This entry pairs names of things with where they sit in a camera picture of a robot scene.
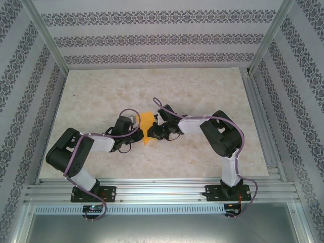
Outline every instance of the orange object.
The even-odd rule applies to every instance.
[[[140,129],[142,129],[143,134],[144,134],[144,144],[148,143],[148,140],[154,139],[150,138],[147,136],[147,130],[153,125],[153,122],[155,122],[155,118],[152,112],[147,112],[147,113],[142,113],[140,114],[141,116],[141,124],[140,124]]]

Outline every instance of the wallpaper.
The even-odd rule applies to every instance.
[[[65,77],[20,1],[0,0],[0,242],[36,180]]]
[[[34,0],[70,69],[248,67],[282,0]]]
[[[324,2],[295,1],[254,78],[285,173],[324,242]]]

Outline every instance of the enclosure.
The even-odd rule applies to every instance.
[[[323,0],[0,6],[0,242],[324,242]],[[116,191],[105,217],[84,221],[89,204],[71,202],[46,154],[69,127],[155,114],[153,97],[178,114],[223,110],[242,129],[240,172],[259,188],[242,217],[207,201],[221,159],[188,134],[90,154],[85,168]]]

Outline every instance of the patterned wallpaper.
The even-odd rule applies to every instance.
[[[0,242],[36,180],[65,77],[17,0],[0,0]]]
[[[324,242],[324,2],[296,0],[254,78],[286,175]]]
[[[70,69],[248,67],[282,0],[34,0]]]

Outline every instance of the beige tabletop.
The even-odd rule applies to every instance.
[[[125,108],[156,114],[153,97],[178,114],[223,110],[245,134],[241,174],[268,175],[238,68],[72,70],[48,149],[69,127],[81,133],[104,133]],[[85,167],[96,178],[202,178],[222,173],[220,157],[203,134],[186,134],[175,141],[150,140],[147,145],[140,141],[127,154],[92,152]],[[61,177],[60,171],[43,163],[40,178]]]

